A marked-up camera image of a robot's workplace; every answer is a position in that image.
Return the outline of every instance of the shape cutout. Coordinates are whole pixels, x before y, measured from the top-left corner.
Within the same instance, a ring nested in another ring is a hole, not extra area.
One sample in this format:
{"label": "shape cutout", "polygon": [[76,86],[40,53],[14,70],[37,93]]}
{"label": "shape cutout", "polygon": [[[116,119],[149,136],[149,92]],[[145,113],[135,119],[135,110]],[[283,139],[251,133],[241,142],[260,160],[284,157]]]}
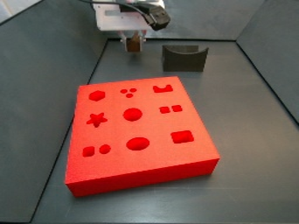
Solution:
{"label": "shape cutout", "polygon": [[91,114],[87,124],[93,124],[95,128],[97,128],[99,125],[107,121],[108,119],[104,117],[104,113],[100,113],[99,115]]}
{"label": "shape cutout", "polygon": [[135,122],[141,118],[143,111],[139,108],[129,108],[125,110],[123,116],[129,122]]}
{"label": "shape cutout", "polygon": [[105,96],[107,96],[105,92],[97,90],[97,91],[95,91],[93,93],[91,93],[91,94],[88,95],[88,98],[89,98],[93,102],[97,102],[97,101],[103,100],[103,99],[105,98]]}
{"label": "shape cutout", "polygon": [[173,87],[169,84],[165,85],[165,87],[153,86],[153,92],[157,93],[157,94],[172,92],[172,91],[173,91]]}
{"label": "shape cutout", "polygon": [[99,153],[100,154],[108,154],[111,151],[111,147],[108,144],[103,144],[100,147],[99,147]]}
{"label": "shape cutout", "polygon": [[171,110],[168,107],[160,107],[160,112],[161,114],[167,114],[167,113],[171,113]]}
{"label": "shape cutout", "polygon": [[81,152],[81,156],[84,158],[92,157],[95,155],[95,147],[93,146],[88,146],[83,149]]}
{"label": "shape cutout", "polygon": [[175,144],[184,144],[193,141],[192,133],[188,130],[176,131],[171,135]]}
{"label": "shape cutout", "polygon": [[148,147],[148,145],[149,145],[149,141],[147,138],[135,137],[127,142],[125,147],[131,151],[141,151]]}
{"label": "shape cutout", "polygon": [[181,111],[183,111],[183,107],[181,107],[181,105],[173,105],[173,106],[172,106],[172,111],[173,111],[173,112],[181,112]]}

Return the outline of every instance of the red shape sorter box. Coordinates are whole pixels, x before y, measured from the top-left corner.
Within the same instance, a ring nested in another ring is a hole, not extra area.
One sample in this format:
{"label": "red shape sorter box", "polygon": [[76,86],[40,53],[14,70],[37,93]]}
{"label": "red shape sorter box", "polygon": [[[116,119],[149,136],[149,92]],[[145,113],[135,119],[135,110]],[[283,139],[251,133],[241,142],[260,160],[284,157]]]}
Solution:
{"label": "red shape sorter box", "polygon": [[219,159],[177,77],[79,87],[65,175],[76,197],[211,174]]}

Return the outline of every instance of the gray table surface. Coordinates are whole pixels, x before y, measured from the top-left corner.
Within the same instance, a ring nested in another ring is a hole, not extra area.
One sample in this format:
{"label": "gray table surface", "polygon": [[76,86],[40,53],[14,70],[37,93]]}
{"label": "gray table surface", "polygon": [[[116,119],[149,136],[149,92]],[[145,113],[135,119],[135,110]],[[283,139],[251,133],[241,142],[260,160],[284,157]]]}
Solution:
{"label": "gray table surface", "polygon": [[[163,45],[209,48],[203,73],[164,73]],[[73,198],[68,134],[32,223],[299,222],[299,131],[235,42],[109,41],[91,83],[177,75],[217,146],[211,176]]]}

